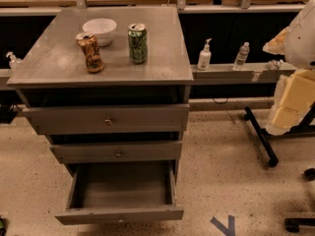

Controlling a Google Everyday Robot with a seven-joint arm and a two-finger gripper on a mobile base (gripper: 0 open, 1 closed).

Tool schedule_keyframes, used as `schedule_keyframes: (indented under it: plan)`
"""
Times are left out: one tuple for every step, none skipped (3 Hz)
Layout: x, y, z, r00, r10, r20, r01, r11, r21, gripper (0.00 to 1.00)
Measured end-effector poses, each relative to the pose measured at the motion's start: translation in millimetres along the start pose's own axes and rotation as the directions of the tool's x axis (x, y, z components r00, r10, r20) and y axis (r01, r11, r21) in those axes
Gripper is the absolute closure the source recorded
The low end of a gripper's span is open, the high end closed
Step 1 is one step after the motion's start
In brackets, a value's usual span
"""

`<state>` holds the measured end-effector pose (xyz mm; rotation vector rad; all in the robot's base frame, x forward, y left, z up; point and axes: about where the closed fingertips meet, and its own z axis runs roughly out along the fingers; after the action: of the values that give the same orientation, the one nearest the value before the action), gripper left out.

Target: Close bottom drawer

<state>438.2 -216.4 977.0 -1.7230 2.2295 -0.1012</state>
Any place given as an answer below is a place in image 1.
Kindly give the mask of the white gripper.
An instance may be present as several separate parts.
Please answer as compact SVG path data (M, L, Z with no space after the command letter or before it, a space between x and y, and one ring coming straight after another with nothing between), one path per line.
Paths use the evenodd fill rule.
M273 136L288 132L301 121L315 102L315 0L263 46L263 51L284 55L285 61L297 68L290 76L281 75L274 94L274 104L266 131Z

